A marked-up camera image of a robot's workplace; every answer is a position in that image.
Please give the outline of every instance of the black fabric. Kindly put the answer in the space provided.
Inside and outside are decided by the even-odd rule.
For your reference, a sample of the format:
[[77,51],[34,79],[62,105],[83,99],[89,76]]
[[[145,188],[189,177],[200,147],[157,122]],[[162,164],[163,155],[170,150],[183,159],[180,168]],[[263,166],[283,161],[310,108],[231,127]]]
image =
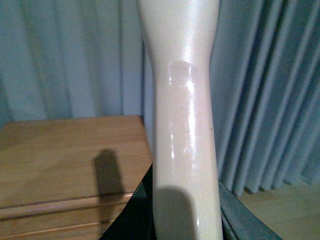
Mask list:
[[[224,240],[281,240],[219,182]],[[152,212],[152,166],[100,240],[156,240]]]

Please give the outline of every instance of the mannequin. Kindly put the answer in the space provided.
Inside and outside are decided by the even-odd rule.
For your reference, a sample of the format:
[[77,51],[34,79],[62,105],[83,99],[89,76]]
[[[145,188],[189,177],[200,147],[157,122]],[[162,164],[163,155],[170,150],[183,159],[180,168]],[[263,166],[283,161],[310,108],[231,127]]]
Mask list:
[[159,240],[223,239],[209,64],[218,0],[137,0],[154,81]]

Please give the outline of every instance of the glossy surface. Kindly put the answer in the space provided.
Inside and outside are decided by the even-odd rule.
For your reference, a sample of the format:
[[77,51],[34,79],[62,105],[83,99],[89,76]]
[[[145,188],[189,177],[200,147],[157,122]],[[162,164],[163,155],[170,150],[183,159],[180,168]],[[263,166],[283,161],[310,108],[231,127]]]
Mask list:
[[154,79],[157,239],[222,239],[209,60],[219,1],[138,1]]

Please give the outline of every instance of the wooden furniture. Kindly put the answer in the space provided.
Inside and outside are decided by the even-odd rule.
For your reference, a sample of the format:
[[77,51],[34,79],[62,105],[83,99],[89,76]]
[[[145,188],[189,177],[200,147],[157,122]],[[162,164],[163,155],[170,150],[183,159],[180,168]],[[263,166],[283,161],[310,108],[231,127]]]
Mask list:
[[98,239],[151,163],[139,116],[6,124],[0,240]]

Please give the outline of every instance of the light blue drape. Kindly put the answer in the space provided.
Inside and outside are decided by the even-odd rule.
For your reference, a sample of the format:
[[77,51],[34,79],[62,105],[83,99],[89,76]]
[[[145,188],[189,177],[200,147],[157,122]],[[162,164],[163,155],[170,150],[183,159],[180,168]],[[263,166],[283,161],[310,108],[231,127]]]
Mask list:
[[[220,180],[320,181],[320,1],[221,0],[210,80]],[[0,1],[0,126],[141,115],[153,83],[133,0]]]

